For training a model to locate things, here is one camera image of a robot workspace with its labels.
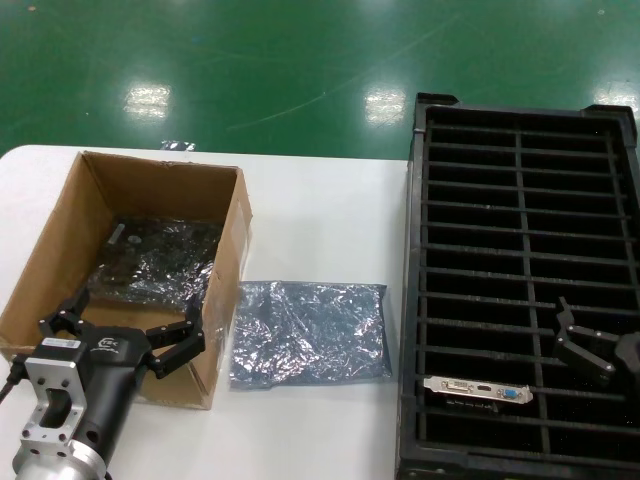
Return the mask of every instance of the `silver anti-static bag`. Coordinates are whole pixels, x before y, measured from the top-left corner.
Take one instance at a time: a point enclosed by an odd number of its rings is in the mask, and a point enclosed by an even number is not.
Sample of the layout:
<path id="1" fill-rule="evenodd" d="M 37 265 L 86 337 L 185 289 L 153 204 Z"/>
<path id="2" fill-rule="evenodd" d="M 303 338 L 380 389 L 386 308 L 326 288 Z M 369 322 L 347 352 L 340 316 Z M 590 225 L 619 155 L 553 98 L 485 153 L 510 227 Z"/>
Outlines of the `silver anti-static bag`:
<path id="1" fill-rule="evenodd" d="M 391 377 L 383 285 L 244 282 L 231 386 L 332 385 Z"/>

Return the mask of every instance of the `black clamp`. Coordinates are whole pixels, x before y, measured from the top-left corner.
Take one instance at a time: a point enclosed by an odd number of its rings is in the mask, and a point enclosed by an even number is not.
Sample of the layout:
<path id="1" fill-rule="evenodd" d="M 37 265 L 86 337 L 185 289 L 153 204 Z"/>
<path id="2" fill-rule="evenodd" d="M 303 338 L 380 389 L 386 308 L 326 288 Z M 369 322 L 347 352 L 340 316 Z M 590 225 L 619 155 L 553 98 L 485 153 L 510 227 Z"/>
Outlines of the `black clamp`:
<path id="1" fill-rule="evenodd" d="M 204 352 L 202 312 L 200 307 L 196 306 L 195 297 L 191 297 L 187 304 L 184 321 L 152 328 L 145 334 L 153 350 L 173 345 L 160 356 L 155 357 L 152 354 L 150 357 L 149 369 L 158 379 L 166 377 Z"/>
<path id="2" fill-rule="evenodd" d="M 38 322 L 42 335 L 54 337 L 58 332 L 65 331 L 80 338 L 83 332 L 100 328 L 82 319 L 82 312 L 89 304 L 89 300 L 89 291 L 84 287 L 73 297 L 62 302 L 54 313 Z M 201 307 L 196 297 L 191 297 L 187 302 L 183 321 L 152 328 L 144 334 L 150 347 L 145 363 L 158 379 L 166 377 L 197 357 L 204 352 L 206 344 L 202 329 Z M 151 353 L 152 350 L 165 347 L 171 348 L 157 357 Z"/>
<path id="3" fill-rule="evenodd" d="M 556 318 L 560 324 L 556 358 L 602 387 L 621 378 L 640 400 L 640 332 L 620 336 L 576 325 L 564 297 L 559 299 Z"/>

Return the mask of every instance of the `green floor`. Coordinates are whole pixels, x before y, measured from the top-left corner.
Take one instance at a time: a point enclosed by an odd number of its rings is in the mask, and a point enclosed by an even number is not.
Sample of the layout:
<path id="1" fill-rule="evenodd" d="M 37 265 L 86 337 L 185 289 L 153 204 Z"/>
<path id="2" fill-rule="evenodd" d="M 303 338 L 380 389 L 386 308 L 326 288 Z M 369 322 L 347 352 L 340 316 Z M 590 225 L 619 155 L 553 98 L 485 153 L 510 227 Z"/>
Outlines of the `green floor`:
<path id="1" fill-rule="evenodd" d="M 404 159 L 419 91 L 637 109 L 639 26 L 637 0 L 0 0 L 0 154 Z"/>

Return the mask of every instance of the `cardboard box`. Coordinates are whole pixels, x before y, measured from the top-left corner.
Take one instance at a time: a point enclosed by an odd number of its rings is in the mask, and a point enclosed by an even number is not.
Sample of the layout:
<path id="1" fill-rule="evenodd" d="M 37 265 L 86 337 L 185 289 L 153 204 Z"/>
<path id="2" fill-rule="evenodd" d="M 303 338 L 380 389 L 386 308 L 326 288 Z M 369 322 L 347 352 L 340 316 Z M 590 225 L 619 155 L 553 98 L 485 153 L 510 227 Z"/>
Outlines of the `cardboard box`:
<path id="1" fill-rule="evenodd" d="M 121 215 L 224 224 L 202 310 L 206 351 L 163 380 L 148 374 L 141 390 L 152 403 L 210 408 L 249 243 L 251 206 L 237 167 L 79 154 L 0 316 L 0 350 L 9 357 L 40 342 L 38 319 L 86 282 Z M 83 318 L 143 330 L 184 319 L 168 310 L 105 300 L 92 301 Z"/>

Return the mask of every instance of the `black plastic tray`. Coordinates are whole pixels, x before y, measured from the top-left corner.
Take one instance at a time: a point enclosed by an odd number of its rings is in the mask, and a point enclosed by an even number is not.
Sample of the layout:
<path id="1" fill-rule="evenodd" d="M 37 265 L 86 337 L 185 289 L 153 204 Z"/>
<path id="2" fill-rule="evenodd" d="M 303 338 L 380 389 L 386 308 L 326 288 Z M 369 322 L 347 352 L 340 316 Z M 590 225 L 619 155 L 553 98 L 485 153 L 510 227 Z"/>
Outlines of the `black plastic tray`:
<path id="1" fill-rule="evenodd" d="M 398 478 L 640 478 L 640 414 L 624 389 L 552 355 L 560 296 L 579 325 L 640 330 L 636 137 L 627 107 L 418 95 Z M 451 410 L 427 375 L 529 385 L 534 400 Z"/>

